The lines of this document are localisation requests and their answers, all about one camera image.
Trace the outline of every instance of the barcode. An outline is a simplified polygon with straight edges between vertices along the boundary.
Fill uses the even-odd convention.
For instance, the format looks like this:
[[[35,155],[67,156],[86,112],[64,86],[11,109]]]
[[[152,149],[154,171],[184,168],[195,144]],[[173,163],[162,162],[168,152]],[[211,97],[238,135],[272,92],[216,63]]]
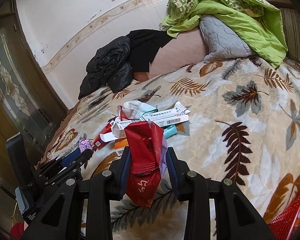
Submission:
[[[175,123],[175,122],[180,122],[180,118],[167,120],[167,124],[172,124],[172,123]]]
[[[118,156],[122,155],[122,154],[123,154],[123,151],[124,151],[124,150],[116,151],[116,152],[117,152],[117,155],[118,155]]]

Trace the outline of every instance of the black puffer jacket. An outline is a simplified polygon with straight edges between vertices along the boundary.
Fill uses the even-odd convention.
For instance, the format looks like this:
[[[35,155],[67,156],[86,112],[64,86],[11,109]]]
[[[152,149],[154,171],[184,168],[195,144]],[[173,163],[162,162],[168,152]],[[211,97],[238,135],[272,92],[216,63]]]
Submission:
[[[87,64],[87,75],[80,86],[78,99],[81,99],[94,91],[101,85],[106,85],[108,80],[118,71],[123,73],[120,82],[111,82],[111,90],[116,93],[121,91],[132,81],[132,68],[126,59],[130,54],[130,39],[121,36],[111,41],[108,45],[97,50],[96,55]]]

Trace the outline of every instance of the brown wooden door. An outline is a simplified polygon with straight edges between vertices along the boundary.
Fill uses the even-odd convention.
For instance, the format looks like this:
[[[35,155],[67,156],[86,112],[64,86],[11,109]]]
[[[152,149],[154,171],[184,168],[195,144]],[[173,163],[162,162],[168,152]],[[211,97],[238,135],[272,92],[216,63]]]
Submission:
[[[0,176],[16,186],[5,149],[8,138],[22,132],[28,158],[36,164],[61,121],[66,107],[33,60],[16,12],[0,17]]]

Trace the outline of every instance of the red plastic basket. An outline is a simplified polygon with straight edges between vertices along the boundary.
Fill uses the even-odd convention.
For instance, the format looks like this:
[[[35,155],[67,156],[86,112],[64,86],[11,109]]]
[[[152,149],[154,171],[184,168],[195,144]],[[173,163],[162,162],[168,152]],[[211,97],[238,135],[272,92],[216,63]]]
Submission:
[[[300,225],[300,196],[268,223],[277,240],[289,240]]]

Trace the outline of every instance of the green quilt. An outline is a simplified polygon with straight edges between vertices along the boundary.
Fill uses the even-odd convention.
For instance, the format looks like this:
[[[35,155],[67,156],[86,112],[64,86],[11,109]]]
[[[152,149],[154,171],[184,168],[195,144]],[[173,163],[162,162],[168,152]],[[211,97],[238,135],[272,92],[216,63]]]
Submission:
[[[286,56],[281,12],[265,0],[169,0],[167,5],[171,12],[162,23],[171,37],[197,27],[201,14],[213,14],[273,67]]]

